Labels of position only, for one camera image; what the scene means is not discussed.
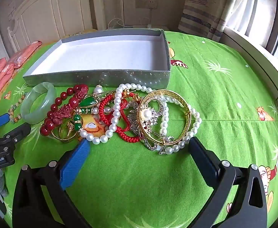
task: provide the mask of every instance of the screw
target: screw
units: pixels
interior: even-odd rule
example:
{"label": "screw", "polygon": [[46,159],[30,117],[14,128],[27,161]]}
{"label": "screw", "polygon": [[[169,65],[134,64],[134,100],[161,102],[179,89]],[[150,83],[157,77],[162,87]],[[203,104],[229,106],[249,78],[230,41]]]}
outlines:
{"label": "screw", "polygon": [[27,170],[28,169],[28,165],[27,164],[24,164],[23,166],[22,166],[22,170]]}
{"label": "screw", "polygon": [[56,161],[51,161],[51,162],[49,163],[49,166],[50,166],[50,167],[55,167],[55,166],[56,166]]}
{"label": "screw", "polygon": [[230,166],[230,162],[227,160],[222,161],[222,165],[225,167],[229,167]]}
{"label": "screw", "polygon": [[251,164],[251,168],[254,169],[254,170],[257,170],[257,169],[258,169],[258,167],[257,167],[256,164]]}

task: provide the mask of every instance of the box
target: box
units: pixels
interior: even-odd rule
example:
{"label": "box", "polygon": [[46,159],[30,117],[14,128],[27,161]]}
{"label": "box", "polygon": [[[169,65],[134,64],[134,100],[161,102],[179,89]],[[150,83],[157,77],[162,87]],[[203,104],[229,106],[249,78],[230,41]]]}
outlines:
{"label": "box", "polygon": [[24,74],[29,86],[116,87],[135,83],[166,88],[170,57],[163,30],[113,29],[61,39]]}

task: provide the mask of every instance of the jade bangle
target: jade bangle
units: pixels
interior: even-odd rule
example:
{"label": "jade bangle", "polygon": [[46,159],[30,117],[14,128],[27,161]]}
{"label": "jade bangle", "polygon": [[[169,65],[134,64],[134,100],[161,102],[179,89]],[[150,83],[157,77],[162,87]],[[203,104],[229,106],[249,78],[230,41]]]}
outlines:
{"label": "jade bangle", "polygon": [[[43,93],[47,95],[43,103],[36,108],[35,111],[30,113],[30,108],[33,102]],[[53,104],[56,97],[56,91],[54,86],[50,82],[42,82],[36,85],[30,93],[25,97],[21,105],[21,116],[25,122],[29,124],[37,124],[40,121],[44,120],[47,116],[47,112],[50,110],[51,104]]]}

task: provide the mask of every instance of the headboard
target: headboard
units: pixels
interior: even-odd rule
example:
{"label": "headboard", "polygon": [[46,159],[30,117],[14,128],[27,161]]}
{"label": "headboard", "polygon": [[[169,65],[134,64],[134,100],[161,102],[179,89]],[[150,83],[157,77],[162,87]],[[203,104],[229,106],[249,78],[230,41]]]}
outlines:
{"label": "headboard", "polygon": [[[98,30],[105,30],[103,0],[93,0]],[[89,0],[25,0],[16,10],[8,36],[14,52],[34,41],[49,43],[92,29]]]}

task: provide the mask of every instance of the striped curtain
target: striped curtain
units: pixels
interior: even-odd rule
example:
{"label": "striped curtain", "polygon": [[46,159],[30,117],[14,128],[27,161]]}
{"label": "striped curtain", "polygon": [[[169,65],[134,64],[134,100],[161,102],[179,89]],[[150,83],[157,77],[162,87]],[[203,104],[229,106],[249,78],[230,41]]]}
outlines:
{"label": "striped curtain", "polygon": [[182,33],[220,40],[236,0],[186,0],[178,26]]}

